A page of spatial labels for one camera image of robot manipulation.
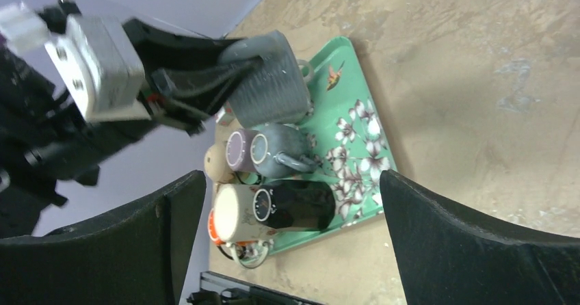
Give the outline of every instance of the stone countertop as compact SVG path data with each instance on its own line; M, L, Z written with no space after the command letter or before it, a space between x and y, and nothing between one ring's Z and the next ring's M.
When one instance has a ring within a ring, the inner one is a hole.
M495 217L580 237L580 0L264 0L231 36L278 29L298 58L348 36L399 171ZM217 139L228 133L217 129ZM384 220L242 270L327 304L404 304Z

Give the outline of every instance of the tray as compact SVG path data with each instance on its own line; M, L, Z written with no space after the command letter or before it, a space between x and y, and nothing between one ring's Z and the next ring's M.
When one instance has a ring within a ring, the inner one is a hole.
M308 88L314 105L298 128L312 142L320 167L314 174L293 178L330 184L337 202L337 215L325 231L276 235L272 254L381 214L379 175L389 168L396 170L350 40L331 39L310 63L315 75Z

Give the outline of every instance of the red and white box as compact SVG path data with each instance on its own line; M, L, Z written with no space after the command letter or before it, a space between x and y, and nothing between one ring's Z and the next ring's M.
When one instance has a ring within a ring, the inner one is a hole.
M226 104L215 114L215 122L218 125L228 126L235 119L234 111L230 107L230 104Z

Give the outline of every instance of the white mug handle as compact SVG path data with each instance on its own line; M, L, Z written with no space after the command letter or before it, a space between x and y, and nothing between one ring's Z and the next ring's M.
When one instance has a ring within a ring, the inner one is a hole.
M234 262L236 262L239 266L241 266L241 267L243 267L245 269L255 269L258 266L264 264L264 262L266 261L266 257L268 257L268 254L270 253L270 243L269 242L260 240L260 241L258 241L258 243L260 243L266 249L264 249L262 251L262 254L260 254L260 257L258 257L258 261L255 264L252 264L252 265L248 265L248 264L242 263L239 260L239 257L237 256L237 251L236 251L237 245L235 243L228 242L226 244L226 246L228 248L230 248L230 251L232 253L232 258L234 259Z
M305 83L310 83L310 81L314 77L314 68L312 68L312 65L310 64L310 62L308 62L306 60L297 59L296 62L298 63L298 68L300 68L302 66L302 67L306 67L308 69L308 74L306 74L306 76L303 76L303 78L304 78Z

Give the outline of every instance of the black mug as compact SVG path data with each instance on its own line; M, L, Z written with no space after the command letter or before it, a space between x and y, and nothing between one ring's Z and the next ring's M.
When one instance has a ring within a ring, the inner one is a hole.
M324 182L278 180L254 195L256 220L278 231L325 230L335 208L332 189Z

